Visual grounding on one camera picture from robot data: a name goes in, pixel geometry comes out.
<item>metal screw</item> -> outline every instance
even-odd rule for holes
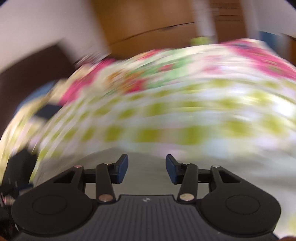
[[[183,193],[180,195],[180,199],[183,201],[192,201],[194,199],[194,196],[191,193]]]
[[[113,200],[113,196],[110,194],[102,194],[99,196],[101,202],[110,202]]]

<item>round black disc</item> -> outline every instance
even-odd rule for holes
[[[255,236],[272,232],[281,214],[277,200],[256,188],[229,183],[206,195],[200,205],[205,219],[222,232]]]
[[[54,183],[20,196],[12,206],[15,223],[37,235],[56,235],[81,225],[92,212],[92,202],[67,184]]]

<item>white logo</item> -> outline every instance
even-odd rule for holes
[[[151,201],[151,199],[150,199],[150,198],[148,198],[148,197],[146,197],[146,198],[143,198],[142,200],[143,200],[143,202],[146,202],[146,203],[147,203],[147,202],[149,202],[149,201]]]

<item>ribbed black surface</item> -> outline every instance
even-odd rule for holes
[[[272,234],[236,238],[208,226],[196,208],[175,202],[173,196],[128,196],[100,206],[83,227],[58,237],[21,234],[15,241],[274,241]]]

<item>black device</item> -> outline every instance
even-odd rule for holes
[[[84,170],[74,166],[19,196],[11,218],[19,229],[15,241],[273,241],[281,214],[277,200],[214,165],[210,170],[178,163],[167,155],[166,169],[173,195],[120,195],[128,156],[116,163]],[[96,183],[96,199],[84,194],[86,183]],[[197,199],[198,183],[209,183],[209,193]]]

